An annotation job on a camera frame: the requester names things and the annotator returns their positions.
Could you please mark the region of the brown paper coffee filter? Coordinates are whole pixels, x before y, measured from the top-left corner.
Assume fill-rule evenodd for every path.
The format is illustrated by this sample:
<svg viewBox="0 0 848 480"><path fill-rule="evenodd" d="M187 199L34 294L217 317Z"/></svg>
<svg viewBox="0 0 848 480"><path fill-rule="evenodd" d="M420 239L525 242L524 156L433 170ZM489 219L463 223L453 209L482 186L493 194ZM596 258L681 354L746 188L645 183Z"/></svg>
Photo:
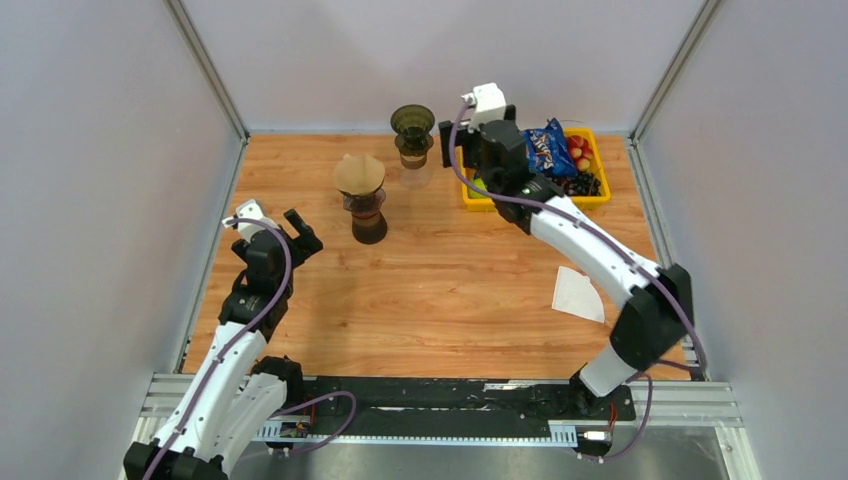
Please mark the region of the brown paper coffee filter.
<svg viewBox="0 0 848 480"><path fill-rule="evenodd" d="M386 175L385 165L368 154L345 154L334 169L335 188L350 196L366 196L380 189Z"/></svg>

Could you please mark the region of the white paper sheet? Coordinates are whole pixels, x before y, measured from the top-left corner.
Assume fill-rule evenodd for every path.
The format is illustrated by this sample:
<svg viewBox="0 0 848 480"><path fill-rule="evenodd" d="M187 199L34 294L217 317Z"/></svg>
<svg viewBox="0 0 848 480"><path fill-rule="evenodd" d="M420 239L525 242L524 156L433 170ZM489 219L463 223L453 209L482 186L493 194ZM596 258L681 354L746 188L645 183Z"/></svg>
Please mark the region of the white paper sheet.
<svg viewBox="0 0 848 480"><path fill-rule="evenodd" d="M588 276L559 266L551 308L596 323L605 322L601 296Z"/></svg>

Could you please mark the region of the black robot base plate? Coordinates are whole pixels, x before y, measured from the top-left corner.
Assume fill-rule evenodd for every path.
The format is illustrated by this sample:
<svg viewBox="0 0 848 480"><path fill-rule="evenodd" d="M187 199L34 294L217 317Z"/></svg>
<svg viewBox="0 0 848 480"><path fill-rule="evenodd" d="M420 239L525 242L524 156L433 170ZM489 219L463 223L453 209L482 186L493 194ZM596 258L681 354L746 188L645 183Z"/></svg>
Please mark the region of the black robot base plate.
<svg viewBox="0 0 848 480"><path fill-rule="evenodd" d="M567 383L452 378L318 376L285 403L314 435L541 440L562 421L605 427L637 414L628 387L579 406Z"/></svg>

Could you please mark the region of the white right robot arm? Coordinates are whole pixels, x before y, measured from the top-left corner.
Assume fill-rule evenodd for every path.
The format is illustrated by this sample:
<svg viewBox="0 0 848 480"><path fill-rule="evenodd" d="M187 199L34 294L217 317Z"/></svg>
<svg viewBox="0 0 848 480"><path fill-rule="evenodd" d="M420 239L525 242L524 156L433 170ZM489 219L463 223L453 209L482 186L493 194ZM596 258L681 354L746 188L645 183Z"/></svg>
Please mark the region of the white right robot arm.
<svg viewBox="0 0 848 480"><path fill-rule="evenodd" d="M473 129L459 119L438 128L445 166L462 177L456 145L476 144L485 185L481 192L501 217L566 256L618 307L607 344L571 379L575 411L598 416L609 407L613 390L694 334L688 271L678 264L661 267L632 252L583 214L559 185L532 171L514 122L493 120Z"/></svg>

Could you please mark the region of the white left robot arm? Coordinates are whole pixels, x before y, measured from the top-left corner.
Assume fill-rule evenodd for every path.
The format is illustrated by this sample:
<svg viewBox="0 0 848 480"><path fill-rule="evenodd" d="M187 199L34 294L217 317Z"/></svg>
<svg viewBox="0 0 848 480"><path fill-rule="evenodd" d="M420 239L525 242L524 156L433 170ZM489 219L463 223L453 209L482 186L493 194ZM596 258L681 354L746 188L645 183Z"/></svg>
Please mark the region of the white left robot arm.
<svg viewBox="0 0 848 480"><path fill-rule="evenodd" d="M297 412L306 399L302 371L286 358L261 359L288 310L293 272L323 248L294 209L287 234L255 200L223 220L236 230L233 252L245 267L222 304L200 369L152 438L128 448L129 479L227 479L255 434L276 410Z"/></svg>

